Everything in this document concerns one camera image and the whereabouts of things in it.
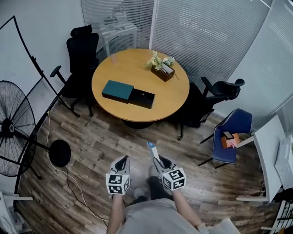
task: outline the person's arm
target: person's arm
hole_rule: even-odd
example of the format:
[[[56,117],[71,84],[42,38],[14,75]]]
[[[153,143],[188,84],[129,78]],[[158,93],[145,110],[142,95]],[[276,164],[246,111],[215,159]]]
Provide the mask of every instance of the person's arm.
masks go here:
[[[107,234],[115,234],[118,231],[123,219],[123,195],[113,195],[112,209],[110,214],[110,220],[108,223]]]
[[[173,199],[179,214],[184,217],[195,228],[202,224],[202,220],[198,217],[197,213],[188,204],[182,191],[177,189],[172,191]]]

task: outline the floor fan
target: floor fan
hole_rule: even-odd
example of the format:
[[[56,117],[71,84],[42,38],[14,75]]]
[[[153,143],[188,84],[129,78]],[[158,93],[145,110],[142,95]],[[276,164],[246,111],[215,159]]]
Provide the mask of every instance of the floor fan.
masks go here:
[[[34,129],[35,118],[27,97],[17,85],[0,81],[1,174],[13,177],[30,168],[39,180],[42,179],[31,166],[36,145],[49,152],[55,166],[62,167],[69,162],[71,149],[66,141],[56,140],[47,147],[37,142]]]

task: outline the black pants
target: black pants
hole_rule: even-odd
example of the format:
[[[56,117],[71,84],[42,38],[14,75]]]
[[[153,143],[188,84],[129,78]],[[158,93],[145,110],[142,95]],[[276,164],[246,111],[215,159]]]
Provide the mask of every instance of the black pants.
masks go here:
[[[156,199],[161,199],[161,198],[167,198],[170,199],[172,201],[173,197],[171,195],[169,195],[163,188],[163,185],[160,183],[159,178],[156,176],[151,176],[148,180],[147,180],[147,184],[150,188],[150,192],[151,192],[151,200],[156,200]],[[140,202],[146,202],[147,201],[147,197],[145,196],[140,196],[137,199],[135,199],[132,203],[130,203],[128,206],[140,203]]]

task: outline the black box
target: black box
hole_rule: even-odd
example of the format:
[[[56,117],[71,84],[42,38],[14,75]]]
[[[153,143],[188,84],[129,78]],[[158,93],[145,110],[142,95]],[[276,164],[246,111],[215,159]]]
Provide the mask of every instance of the black box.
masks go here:
[[[130,104],[151,109],[154,98],[155,95],[153,93],[133,89],[128,101]]]

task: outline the wooden floor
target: wooden floor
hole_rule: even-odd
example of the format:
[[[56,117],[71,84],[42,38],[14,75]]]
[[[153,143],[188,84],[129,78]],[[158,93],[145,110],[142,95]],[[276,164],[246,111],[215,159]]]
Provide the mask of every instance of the wooden floor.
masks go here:
[[[241,233],[256,234],[260,233],[261,226],[272,224],[278,204],[235,200],[237,195],[255,195],[261,190],[263,175],[258,169],[260,163],[253,143],[238,149],[238,162],[234,165],[219,169],[214,169],[211,163],[197,166],[212,154],[212,140],[204,144],[200,141],[219,123],[215,115],[199,129],[186,128],[185,136],[179,142],[178,126],[167,121],[134,130],[99,107],[93,108],[92,118],[85,105],[77,105],[76,111],[81,114],[80,118],[63,106],[55,105],[50,114],[48,145],[56,139],[69,143],[72,153],[68,172],[78,181],[88,206],[101,217],[108,219],[111,209],[105,187],[105,175],[111,162],[123,155],[131,157],[131,189],[125,196],[129,203],[133,200],[133,189],[146,184],[150,166],[146,142],[151,141],[156,144],[159,154],[172,157],[184,168],[187,186],[183,192],[207,225],[230,218]],[[38,141],[43,144],[46,144],[48,127],[47,118],[38,133]],[[43,180],[37,180],[31,170],[22,175],[19,194],[32,196],[34,200],[21,202],[17,207],[36,233],[105,233],[104,223],[74,198],[66,175],[52,168],[46,152],[39,147],[33,166]],[[69,183],[82,200],[74,181],[70,179]]]

